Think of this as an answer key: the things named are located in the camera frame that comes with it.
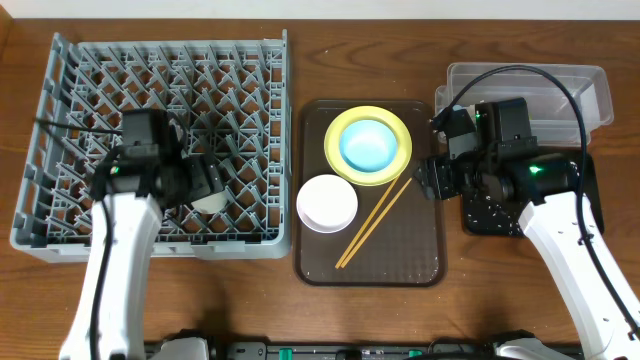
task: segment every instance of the wooden tabletop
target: wooden tabletop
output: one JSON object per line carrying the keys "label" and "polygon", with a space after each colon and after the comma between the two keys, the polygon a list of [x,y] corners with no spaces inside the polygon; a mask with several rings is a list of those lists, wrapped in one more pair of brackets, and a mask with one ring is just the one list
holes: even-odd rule
{"label": "wooden tabletop", "polygon": [[[289,31],[293,54],[295,139],[297,114],[313,99],[417,99],[433,105],[452,62],[603,67],[615,121],[592,134],[589,150],[605,240],[640,294],[640,23],[16,20],[0,62],[0,357],[57,357],[85,271],[84,264],[44,263],[8,242],[53,33],[72,42],[204,40],[279,38],[282,29]],[[545,342],[577,342],[569,312],[531,243],[466,235],[459,201],[445,205],[449,269],[434,288],[313,288],[296,278],[291,255],[154,259],[145,338],[198,327],[225,339],[428,343],[523,328]]]}

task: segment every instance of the transparent container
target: transparent container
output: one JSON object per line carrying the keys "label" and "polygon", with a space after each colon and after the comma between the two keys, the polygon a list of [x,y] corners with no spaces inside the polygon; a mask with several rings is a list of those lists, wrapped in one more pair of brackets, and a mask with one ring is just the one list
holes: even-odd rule
{"label": "transparent container", "polygon": [[[453,63],[447,70],[447,85],[436,90],[435,110],[440,112],[471,80],[507,63]],[[555,76],[578,103],[590,132],[613,122],[613,106],[607,75],[599,66],[527,64]],[[458,105],[523,97],[527,101],[531,130],[543,146],[580,146],[575,114],[562,91],[542,76],[528,71],[492,75],[473,86]]]}

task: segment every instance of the chopstick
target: chopstick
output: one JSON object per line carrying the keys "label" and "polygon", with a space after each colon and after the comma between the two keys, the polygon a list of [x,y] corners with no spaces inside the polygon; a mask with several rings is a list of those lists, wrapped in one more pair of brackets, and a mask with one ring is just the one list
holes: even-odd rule
{"label": "chopstick", "polygon": [[367,227],[367,225],[369,225],[369,223],[371,222],[371,219],[373,219],[373,216],[376,214],[378,209],[380,209],[380,206],[382,205],[384,200],[387,198],[387,196],[391,192],[391,189],[396,184],[396,182],[398,182],[398,178],[393,179],[393,181],[391,182],[391,185],[389,185],[389,187],[384,192],[384,194],[382,195],[380,200],[378,200],[378,203],[373,208],[373,211],[371,211],[371,214],[369,214],[369,217],[367,218],[367,220],[364,222],[364,224],[362,224],[362,227],[360,228],[360,230],[358,230],[358,233],[353,238],[353,240],[351,240],[351,244],[349,244],[349,247],[347,247],[347,250],[344,251],[344,253],[340,257],[340,260],[338,260],[338,263],[336,264],[336,269],[340,268],[340,265],[342,265],[342,261],[344,261],[344,259],[347,257],[347,255],[349,255],[349,252],[351,251],[351,249],[353,249],[353,246],[358,242],[358,238],[360,237],[360,235],[362,235],[362,233],[364,232],[364,229]]}
{"label": "chopstick", "polygon": [[385,207],[384,210],[382,210],[382,212],[380,213],[380,215],[378,216],[376,221],[374,221],[373,225],[371,225],[369,230],[367,230],[367,232],[364,234],[362,239],[360,239],[360,242],[356,245],[356,247],[353,249],[351,254],[349,254],[349,256],[342,262],[342,265],[340,265],[340,267],[344,268],[345,266],[347,266],[347,264],[349,263],[349,261],[351,260],[353,255],[355,255],[356,252],[358,252],[358,249],[360,249],[360,246],[362,246],[362,244],[364,244],[364,242],[367,240],[367,238],[369,238],[369,235],[371,235],[373,230],[375,230],[376,226],[378,226],[378,224],[380,223],[382,218],[384,218],[384,216],[387,215],[387,212],[389,212],[389,210],[391,209],[393,204],[395,204],[395,202],[398,200],[398,198],[400,198],[400,195],[402,195],[402,193],[404,192],[404,189],[406,189],[407,186],[409,186],[409,183],[411,182],[411,179],[413,179],[413,178],[412,177],[409,178],[409,180],[407,180],[407,182],[404,183],[404,185],[400,188],[400,191],[398,191],[396,196],[394,196],[393,199],[391,199],[391,201],[387,205],[387,207]]}

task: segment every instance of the dish rack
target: dish rack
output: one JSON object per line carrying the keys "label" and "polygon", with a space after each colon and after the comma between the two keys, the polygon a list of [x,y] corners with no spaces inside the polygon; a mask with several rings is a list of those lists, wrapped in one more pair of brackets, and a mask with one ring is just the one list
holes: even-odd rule
{"label": "dish rack", "polygon": [[[279,258],[291,247],[289,71],[286,30],[277,40],[77,45],[55,34],[37,117],[116,130],[127,110],[180,117],[190,128],[185,152],[203,153],[204,136],[229,201],[214,215],[186,205],[168,209],[153,256]],[[52,131],[64,146],[34,126],[10,242],[48,262],[87,261],[88,179],[122,140]]]}

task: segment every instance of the blue bowl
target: blue bowl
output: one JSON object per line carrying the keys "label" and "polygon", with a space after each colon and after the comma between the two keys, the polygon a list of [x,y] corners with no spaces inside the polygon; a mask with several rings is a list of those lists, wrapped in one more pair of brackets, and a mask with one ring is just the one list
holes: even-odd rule
{"label": "blue bowl", "polygon": [[355,170],[372,173],[393,161],[398,141],[393,131],[375,120],[360,120],[349,125],[340,136],[340,154]]}

